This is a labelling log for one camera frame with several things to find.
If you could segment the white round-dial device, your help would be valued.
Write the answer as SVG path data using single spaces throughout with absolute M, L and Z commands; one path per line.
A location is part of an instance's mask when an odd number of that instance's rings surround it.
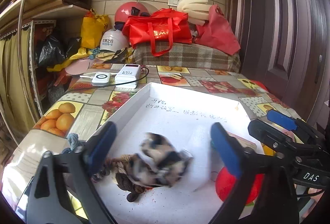
M 107 86 L 110 84 L 111 78 L 115 76 L 116 73 L 109 72 L 94 72 L 85 73 L 80 75 L 81 78 L 91 79 L 91 84 L 93 86 Z

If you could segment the white helmet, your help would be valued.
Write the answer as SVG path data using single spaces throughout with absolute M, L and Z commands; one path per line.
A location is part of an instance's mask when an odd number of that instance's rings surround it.
M 106 31 L 100 42 L 100 50 L 111 52 L 117 52 L 128 47 L 128 38 L 118 29 L 110 29 Z

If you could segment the pink helmet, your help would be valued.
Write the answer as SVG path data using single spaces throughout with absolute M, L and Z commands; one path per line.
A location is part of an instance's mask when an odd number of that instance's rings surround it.
M 147 8 L 139 2 L 126 2 L 115 12 L 115 23 L 125 23 L 129 16 L 150 16 Z

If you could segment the leopard print cloth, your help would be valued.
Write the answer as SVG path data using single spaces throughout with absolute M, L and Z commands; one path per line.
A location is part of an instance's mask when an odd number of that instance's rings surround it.
M 190 152 L 177 151 L 166 137 L 156 133 L 147 133 L 140 150 L 151 162 L 147 163 L 139 154 L 134 154 L 125 171 L 134 184 L 145 188 L 173 187 L 193 161 Z

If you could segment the pink red fabric bag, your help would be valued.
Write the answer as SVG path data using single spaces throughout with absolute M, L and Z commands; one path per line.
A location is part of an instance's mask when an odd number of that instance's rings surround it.
M 203 26 L 197 25 L 196 30 L 196 44 L 220 50 L 230 56 L 240 50 L 240 44 L 218 5 L 210 7 L 209 20 Z

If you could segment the plaid covered cabinet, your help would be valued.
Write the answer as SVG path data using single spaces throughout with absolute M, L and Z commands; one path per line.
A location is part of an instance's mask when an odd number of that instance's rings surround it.
M 149 44 L 138 44 L 133 50 L 132 61 L 141 65 L 181 66 L 235 73 L 240 70 L 239 54 L 228 55 L 220 50 L 197 44 L 175 43 L 168 53 L 157 57 L 152 55 Z

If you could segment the red shiny tote bag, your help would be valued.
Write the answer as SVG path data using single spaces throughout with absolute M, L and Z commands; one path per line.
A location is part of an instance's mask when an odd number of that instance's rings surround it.
M 149 17 L 129 16 L 122 33 L 133 49 L 137 44 L 148 42 L 152 55 L 159 57 L 168 53 L 176 42 L 192 43 L 188 19 L 187 13 L 163 8 Z

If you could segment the black plastic bag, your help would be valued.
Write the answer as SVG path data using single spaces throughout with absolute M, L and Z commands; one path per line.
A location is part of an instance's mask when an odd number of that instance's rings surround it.
M 62 64 L 78 53 L 81 47 L 81 37 L 72 37 L 66 44 L 60 37 L 49 35 L 45 41 L 39 42 L 35 52 L 38 67 L 51 67 Z

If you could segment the yellow shopping bag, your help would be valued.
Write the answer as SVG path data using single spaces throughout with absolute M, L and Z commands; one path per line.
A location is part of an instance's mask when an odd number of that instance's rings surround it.
M 81 47 L 95 49 L 99 47 L 103 34 L 111 28 L 108 15 L 97 14 L 94 9 L 84 16 L 81 26 Z

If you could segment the cream foam roll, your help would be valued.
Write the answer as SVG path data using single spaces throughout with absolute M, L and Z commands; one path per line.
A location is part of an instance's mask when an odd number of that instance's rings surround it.
M 209 0 L 179 0 L 177 11 L 188 14 L 188 22 L 203 26 L 209 20 Z

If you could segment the fruit pattern tablecloth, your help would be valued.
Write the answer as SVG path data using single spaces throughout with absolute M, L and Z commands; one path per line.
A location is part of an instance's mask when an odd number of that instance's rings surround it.
M 135 95 L 135 89 L 123 86 L 91 87 L 91 75 L 94 72 L 118 72 L 119 69 L 118 64 L 94 65 L 85 78 L 75 81 L 70 91 L 54 103 L 54 109 L 67 103 L 75 106 L 74 121 L 69 132 L 76 133 L 80 140 L 89 139 L 109 117 L 118 115 L 119 108 Z M 256 118 L 265 120 L 270 109 L 298 118 L 298 114 L 277 97 L 234 72 L 149 66 L 142 71 L 137 89 L 149 83 L 173 86 L 176 91 L 168 92 L 166 100 L 155 112 L 134 112 L 128 119 L 129 123 L 143 127 L 145 132 L 167 136 L 176 148 L 186 149 L 192 154 L 197 152 L 197 148 L 178 131 L 179 127 L 189 130 L 191 123 L 177 116 L 166 119 L 162 107 L 174 108 L 180 101 L 186 101 L 184 116 L 188 117 L 198 104 L 217 109 L 220 103 L 227 102 L 234 105 L 237 113 L 243 116 L 243 127 Z M 48 150 L 59 153 L 66 147 L 68 142 L 65 137 L 44 131 L 36 125 L 14 151 L 3 172 L 2 193 L 20 218 L 26 215 L 28 196 L 25 190 L 42 154 Z M 106 196 L 105 202 L 110 205 L 119 223 L 207 223 L 221 205 L 215 192 L 215 176 L 216 172 L 212 171 L 209 179 L 196 179 L 194 189 L 186 193 L 181 190 L 184 182 L 180 182 L 173 188 L 148 191 L 134 203 L 126 200 L 127 192 L 119 189 L 110 177 L 96 186 Z

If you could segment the white power bank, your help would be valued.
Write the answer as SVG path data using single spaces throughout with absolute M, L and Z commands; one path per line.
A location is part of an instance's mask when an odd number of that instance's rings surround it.
M 115 84 L 118 88 L 135 89 L 141 75 L 141 66 L 125 64 L 115 75 Z

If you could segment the dark brown door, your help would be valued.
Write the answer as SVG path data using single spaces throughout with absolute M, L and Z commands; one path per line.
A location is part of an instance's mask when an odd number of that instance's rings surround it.
M 240 71 L 312 126 L 329 118 L 329 0 L 229 0 Z

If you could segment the metal shelf with boards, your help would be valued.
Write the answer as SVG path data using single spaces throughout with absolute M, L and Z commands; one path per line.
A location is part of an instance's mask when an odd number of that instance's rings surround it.
M 82 17 L 91 8 L 91 0 L 15 0 L 1 13 L 1 33 L 17 32 L 18 76 L 27 110 L 33 121 L 43 113 L 34 69 L 34 28 L 58 19 Z

